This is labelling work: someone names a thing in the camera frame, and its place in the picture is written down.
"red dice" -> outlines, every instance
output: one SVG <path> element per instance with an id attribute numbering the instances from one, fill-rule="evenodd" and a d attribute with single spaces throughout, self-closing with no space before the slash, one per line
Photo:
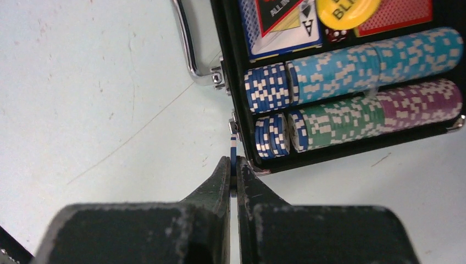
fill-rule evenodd
<path id="1" fill-rule="evenodd" d="M 327 35 L 327 40 L 329 42 L 340 42 L 345 40 L 348 37 L 347 30 L 333 30 L 326 28 L 325 34 Z"/>

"metal case handle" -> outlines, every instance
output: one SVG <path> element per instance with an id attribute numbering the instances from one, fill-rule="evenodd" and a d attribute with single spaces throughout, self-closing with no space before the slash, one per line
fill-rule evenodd
<path id="1" fill-rule="evenodd" d="M 215 85 L 216 90 L 221 90 L 225 86 L 221 66 L 211 68 L 209 73 L 203 73 L 199 70 L 194 44 L 182 0 L 172 0 L 172 4 L 175 16 L 178 18 L 177 24 L 180 31 L 181 44 L 183 46 L 186 65 L 191 78 L 196 84 L 203 86 Z"/>

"black aluminum case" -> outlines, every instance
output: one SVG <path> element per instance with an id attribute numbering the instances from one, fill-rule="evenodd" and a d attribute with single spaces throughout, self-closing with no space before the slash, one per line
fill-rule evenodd
<path id="1" fill-rule="evenodd" d="M 440 135 L 448 132 L 448 128 L 452 127 L 456 119 L 420 126 L 413 129 L 399 131 L 395 133 L 371 137 L 368 139 L 357 140 L 340 145 L 321 148 L 318 150 L 307 151 L 304 153 L 297 153 L 291 147 L 291 153 L 287 157 L 273 158 L 269 160 L 262 160 L 256 150 L 256 143 L 254 139 L 254 124 L 257 118 L 268 116 L 275 112 L 284 112 L 285 114 L 296 108 L 303 106 L 311 106 L 316 103 L 325 101 L 338 100 L 346 98 L 347 96 L 334 97 L 328 100 L 309 103 L 301 106 L 290 107 L 279 111 L 253 115 L 248 106 L 245 84 L 244 72 L 248 69 L 261 67 L 268 64 L 277 62 L 284 62 L 291 59 L 306 57 L 318 53 L 323 53 L 331 50 L 337 50 L 348 46 L 360 45 L 367 42 L 378 40 L 390 39 L 392 37 L 403 36 L 415 32 L 420 32 L 427 29 L 433 29 L 440 26 L 450 26 L 459 31 L 459 33 L 466 39 L 466 25 L 464 16 L 466 15 L 466 1 L 464 0 L 433 0 L 434 19 L 432 22 L 406 27 L 403 29 L 383 32 L 376 35 L 367 37 L 356 38 L 351 31 L 348 41 L 337 44 L 329 44 L 325 39 L 323 27 L 321 26 L 321 35 L 324 36 L 324 43 L 322 48 L 311 48 L 303 51 L 289 53 L 272 58 L 262 59 L 257 62 L 251 63 L 248 58 L 246 47 L 245 35 L 243 32 L 241 13 L 238 0 L 211 0 L 212 10 L 214 13 L 215 24 L 220 40 L 221 50 L 223 53 L 224 63 L 223 71 L 227 76 L 228 86 L 231 90 L 231 96 L 237 114 L 238 130 L 241 134 L 242 143 L 245 148 L 246 158 L 252 162 L 253 165 L 260 169 L 268 169 L 272 173 L 285 171 L 301 166 L 306 166 L 318 162 L 333 160 L 348 155 L 353 155 L 365 151 L 388 147 L 392 145 L 401 144 L 413 140 L 427 138 L 429 136 Z M 447 78 L 455 82 L 462 91 L 463 101 L 465 98 L 465 85 L 466 85 L 466 61 L 463 58 L 459 65 L 448 73 L 422 78 L 414 81 L 409 81 L 401 84 L 383 86 L 380 90 L 398 87 L 404 84 L 415 84 L 423 81 Z M 466 108 L 463 106 L 462 114 L 465 114 Z"/>

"red playing card box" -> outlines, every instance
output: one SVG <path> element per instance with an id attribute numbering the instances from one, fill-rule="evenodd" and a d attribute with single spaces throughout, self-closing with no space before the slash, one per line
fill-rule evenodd
<path id="1" fill-rule="evenodd" d="M 377 12 L 355 29 L 358 37 L 432 21 L 432 0 L 382 0 Z"/>

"poker chip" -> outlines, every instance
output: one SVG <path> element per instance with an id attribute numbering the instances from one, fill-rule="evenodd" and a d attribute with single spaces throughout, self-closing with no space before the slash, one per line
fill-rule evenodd
<path id="1" fill-rule="evenodd" d="M 451 120 L 463 107 L 459 88 L 446 79 L 380 92 L 376 98 L 384 109 L 386 133 Z"/>
<path id="2" fill-rule="evenodd" d="M 266 117 L 264 118 L 264 127 L 262 128 L 262 139 L 263 139 L 263 144 L 265 147 L 265 151 L 267 152 L 269 158 L 274 158 L 275 155 L 273 154 L 271 147 L 270 147 L 270 136 L 269 136 L 269 123 L 270 123 L 270 118 Z"/>
<path id="3" fill-rule="evenodd" d="M 423 78 L 453 69 L 461 59 L 463 40 L 441 27 L 370 44 L 380 59 L 379 86 Z"/>
<path id="4" fill-rule="evenodd" d="M 283 104 L 287 107 L 290 105 L 290 92 L 288 90 L 288 81 L 286 77 L 285 65 L 283 63 L 280 63 L 277 65 L 277 67 L 278 73 L 280 74 L 278 78 L 280 94 L 283 95 Z"/>
<path id="5" fill-rule="evenodd" d="M 459 88 L 440 79 L 291 111 L 289 134 L 303 152 L 452 120 L 462 108 Z"/>
<path id="6" fill-rule="evenodd" d="M 269 137 L 269 123 L 269 117 L 259 118 L 256 121 L 256 149 L 263 160 L 275 157 Z"/>
<path id="7" fill-rule="evenodd" d="M 290 133 L 286 123 L 285 115 L 282 113 L 276 115 L 275 130 L 275 144 L 279 149 L 281 155 L 286 156 L 290 154 Z"/>
<path id="8" fill-rule="evenodd" d="M 277 135 L 278 132 L 277 133 L 275 132 L 276 120 L 277 120 L 276 115 L 273 115 L 270 117 L 270 121 L 269 121 L 270 147 L 275 157 L 281 157 L 282 153 L 279 152 L 278 147 L 275 143 L 275 139 L 278 136 Z"/>
<path id="9" fill-rule="evenodd" d="M 264 151 L 262 150 L 261 146 L 261 141 L 260 141 L 260 132 L 261 132 L 261 127 L 264 126 L 264 122 L 262 120 L 257 120 L 256 122 L 256 128 L 255 128 L 255 138 L 256 138 L 256 150 L 257 153 L 259 154 L 259 157 L 265 158 Z"/>
<path id="10" fill-rule="evenodd" d="M 364 91 L 379 79 L 379 57 L 371 45 L 360 45 L 295 59 L 298 104 Z"/>
<path id="11" fill-rule="evenodd" d="M 291 111 L 288 114 L 288 125 L 290 128 L 290 139 L 296 152 L 307 151 L 308 134 L 302 110 Z"/>
<path id="12" fill-rule="evenodd" d="M 290 104 L 292 106 L 295 106 L 299 102 L 298 75 L 296 74 L 296 69 L 292 62 L 287 62 L 286 68 L 288 70 L 288 75 L 289 75 L 288 90 L 290 91 Z"/>
<path id="13" fill-rule="evenodd" d="M 250 69 L 245 74 L 245 90 L 252 113 L 286 108 L 290 96 L 283 63 Z"/>
<path id="14" fill-rule="evenodd" d="M 230 138 L 230 163 L 231 174 L 236 176 L 236 134 L 232 134 Z"/>
<path id="15" fill-rule="evenodd" d="M 384 113 L 377 100 L 355 97 L 302 110 L 307 150 L 350 142 L 383 133 Z"/>

